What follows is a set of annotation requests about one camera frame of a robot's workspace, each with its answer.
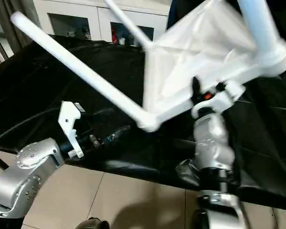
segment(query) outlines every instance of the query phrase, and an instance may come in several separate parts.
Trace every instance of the white cabinet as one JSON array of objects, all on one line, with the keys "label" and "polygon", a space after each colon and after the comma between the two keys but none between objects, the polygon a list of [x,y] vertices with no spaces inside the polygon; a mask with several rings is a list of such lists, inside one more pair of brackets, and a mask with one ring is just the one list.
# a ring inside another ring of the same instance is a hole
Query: white cabinet
[{"label": "white cabinet", "polygon": [[[165,32],[166,16],[126,10],[124,10],[124,13],[134,24],[139,26],[151,40],[157,39]],[[136,41],[133,40],[132,35],[128,33],[128,30],[115,17],[110,9],[98,8],[98,14],[102,40],[114,42],[113,39],[116,37],[118,40],[122,38],[126,43],[135,45]]]},{"label": "white cabinet", "polygon": [[[138,45],[124,25],[106,8],[103,0],[33,1],[41,28],[48,34]],[[157,1],[117,0],[122,4],[121,9],[125,14],[151,40],[157,39],[165,32],[171,2]]]},{"label": "white cabinet", "polygon": [[101,40],[95,6],[34,0],[42,30],[47,34]]}]

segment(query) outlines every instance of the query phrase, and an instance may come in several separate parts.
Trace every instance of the cabinet door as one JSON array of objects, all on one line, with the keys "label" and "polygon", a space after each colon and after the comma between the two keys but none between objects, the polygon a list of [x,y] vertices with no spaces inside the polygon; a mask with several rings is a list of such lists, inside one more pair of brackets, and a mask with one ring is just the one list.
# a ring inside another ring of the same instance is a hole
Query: cabinet door
[{"label": "cabinet door", "polygon": [[[110,9],[98,7],[102,40],[137,46],[138,42]],[[165,32],[167,17],[162,15],[123,11],[151,39],[157,39]]]},{"label": "cabinet door", "polygon": [[47,34],[101,40],[96,7],[49,0],[34,0],[34,4]]}]

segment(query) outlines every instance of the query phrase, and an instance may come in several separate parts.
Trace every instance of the black tablecloth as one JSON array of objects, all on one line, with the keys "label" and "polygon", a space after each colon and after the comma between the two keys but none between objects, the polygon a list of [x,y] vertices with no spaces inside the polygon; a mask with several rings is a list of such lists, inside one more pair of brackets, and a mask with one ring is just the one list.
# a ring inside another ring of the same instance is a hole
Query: black tablecloth
[{"label": "black tablecloth", "polygon": [[[55,39],[142,105],[144,53],[139,48]],[[244,96],[224,113],[236,154],[240,183],[236,192],[243,201],[286,208],[286,72],[256,79],[246,87]],[[114,108],[107,122],[92,124],[99,137],[131,126],[117,145],[86,153],[84,160],[69,164],[199,190],[199,172],[185,161],[194,156],[194,121],[189,112],[148,134],[35,43],[0,65],[0,133],[40,111],[59,107],[61,100],[79,102],[90,114]],[[0,149],[17,152],[47,137],[64,138],[57,118],[54,112],[31,121],[0,140]]]}]

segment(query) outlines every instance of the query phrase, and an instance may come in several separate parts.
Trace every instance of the tile floor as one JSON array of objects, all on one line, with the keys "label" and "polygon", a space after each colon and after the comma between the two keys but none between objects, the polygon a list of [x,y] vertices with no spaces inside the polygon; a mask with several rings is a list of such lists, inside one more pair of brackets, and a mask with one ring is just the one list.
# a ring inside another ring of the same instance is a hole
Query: tile floor
[{"label": "tile floor", "polygon": [[[10,164],[14,156],[0,152]],[[22,229],[75,229],[90,216],[111,229],[190,229],[197,193],[65,165],[40,190]],[[252,229],[286,229],[286,211],[245,203]]]}]

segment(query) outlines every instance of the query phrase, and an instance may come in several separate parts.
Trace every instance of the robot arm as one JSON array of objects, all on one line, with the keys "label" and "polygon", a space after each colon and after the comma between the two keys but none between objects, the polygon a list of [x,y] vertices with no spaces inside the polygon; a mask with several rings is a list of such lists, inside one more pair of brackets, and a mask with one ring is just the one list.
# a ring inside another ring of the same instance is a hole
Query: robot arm
[{"label": "robot arm", "polygon": [[[94,113],[93,120],[105,121],[113,109]],[[47,138],[25,146],[16,155],[14,163],[0,175],[0,229],[20,229],[38,191],[46,180],[62,165],[65,159],[83,156],[82,147],[99,149],[117,142],[130,127],[123,126],[103,140],[96,138],[92,130],[76,135],[73,125],[85,111],[78,103],[62,102],[59,123],[68,138],[58,143]]]},{"label": "robot arm", "polygon": [[52,138],[24,147],[0,175],[0,218],[24,217],[45,181],[64,164]]},{"label": "robot arm", "polygon": [[201,196],[198,198],[201,209],[196,212],[195,228],[203,228],[201,224],[207,222],[208,228],[246,229],[239,198],[231,194],[227,182],[227,174],[233,171],[235,154],[229,146],[221,116],[245,87],[225,82],[219,83],[212,92],[201,93],[199,81],[194,78],[193,91],[195,162],[201,172]]}]

